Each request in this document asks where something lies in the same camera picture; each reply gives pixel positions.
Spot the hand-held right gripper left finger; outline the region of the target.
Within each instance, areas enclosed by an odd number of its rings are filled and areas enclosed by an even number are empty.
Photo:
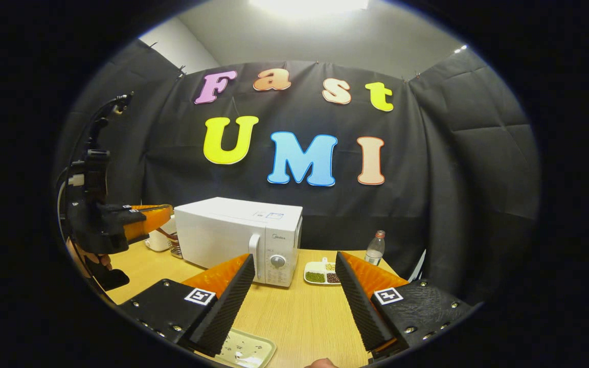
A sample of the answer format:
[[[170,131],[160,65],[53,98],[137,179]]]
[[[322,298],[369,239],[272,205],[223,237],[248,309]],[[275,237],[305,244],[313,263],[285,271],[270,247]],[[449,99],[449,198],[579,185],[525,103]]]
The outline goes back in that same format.
[[[254,256],[243,254],[182,282],[161,279],[119,308],[159,337],[213,357],[222,351],[255,275]]]

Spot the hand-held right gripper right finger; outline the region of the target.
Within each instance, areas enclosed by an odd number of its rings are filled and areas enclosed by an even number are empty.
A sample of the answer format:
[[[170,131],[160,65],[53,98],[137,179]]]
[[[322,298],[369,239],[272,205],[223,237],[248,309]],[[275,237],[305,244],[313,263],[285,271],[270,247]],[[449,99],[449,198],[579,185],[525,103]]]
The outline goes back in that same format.
[[[418,349],[476,310],[426,279],[407,281],[345,251],[337,252],[335,270],[373,358]]]

